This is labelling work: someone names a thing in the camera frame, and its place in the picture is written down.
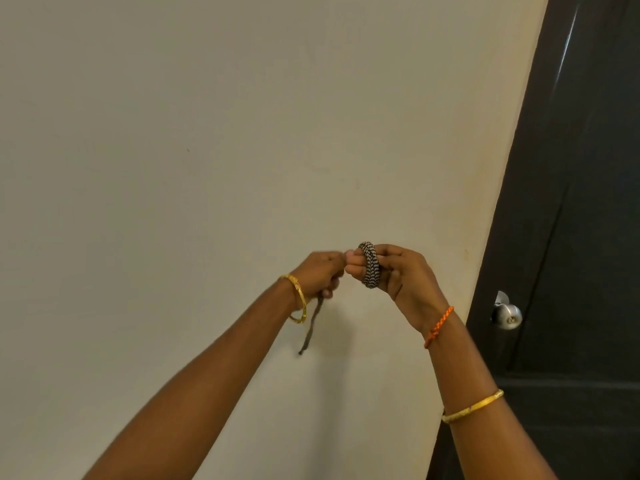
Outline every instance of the white wall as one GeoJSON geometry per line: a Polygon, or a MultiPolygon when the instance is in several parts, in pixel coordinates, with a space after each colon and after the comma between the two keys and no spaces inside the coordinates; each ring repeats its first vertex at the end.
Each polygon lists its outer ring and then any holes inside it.
{"type": "MultiPolygon", "coordinates": [[[[0,471],[77,478],[312,250],[423,252],[466,316],[546,0],[0,1],[0,471]]],[[[345,280],[198,478],[423,479],[420,336],[345,280]]]]}

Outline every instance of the black door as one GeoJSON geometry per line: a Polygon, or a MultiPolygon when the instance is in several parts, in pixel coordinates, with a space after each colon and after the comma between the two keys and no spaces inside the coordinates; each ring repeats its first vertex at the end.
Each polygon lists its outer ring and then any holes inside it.
{"type": "Polygon", "coordinates": [[[561,479],[640,479],[639,310],[640,0],[549,0],[467,325],[561,479]]]}

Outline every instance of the dangling cord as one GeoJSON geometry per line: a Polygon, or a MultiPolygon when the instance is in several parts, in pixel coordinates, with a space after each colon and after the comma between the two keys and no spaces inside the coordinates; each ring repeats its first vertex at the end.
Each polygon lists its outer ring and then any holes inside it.
{"type": "Polygon", "coordinates": [[[300,349],[300,352],[298,352],[298,355],[302,355],[302,352],[307,350],[309,342],[311,342],[311,336],[314,334],[314,323],[316,323],[316,316],[318,316],[318,313],[320,313],[320,308],[322,308],[322,304],[324,303],[324,296],[322,296],[322,291],[318,293],[317,299],[318,304],[316,306],[316,309],[314,310],[313,316],[311,316],[311,324],[309,325],[309,331],[307,332],[307,336],[305,337],[305,343],[302,345],[302,348],[300,349]]]}

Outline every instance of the door knob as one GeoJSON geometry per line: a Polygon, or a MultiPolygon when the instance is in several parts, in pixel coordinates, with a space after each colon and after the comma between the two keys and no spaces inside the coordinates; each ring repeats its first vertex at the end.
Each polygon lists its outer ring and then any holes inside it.
{"type": "Polygon", "coordinates": [[[522,312],[517,306],[509,303],[509,297],[504,291],[498,291],[491,321],[503,330],[513,330],[522,323],[522,312]]]}

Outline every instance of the black and white rope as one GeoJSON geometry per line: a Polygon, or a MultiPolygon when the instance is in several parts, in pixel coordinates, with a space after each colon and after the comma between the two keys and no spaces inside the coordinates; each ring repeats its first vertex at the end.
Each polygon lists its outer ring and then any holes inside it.
{"type": "Polygon", "coordinates": [[[377,288],[380,284],[380,264],[376,256],[376,249],[369,241],[361,242],[358,246],[367,260],[367,272],[364,275],[363,284],[367,288],[377,288]]]}

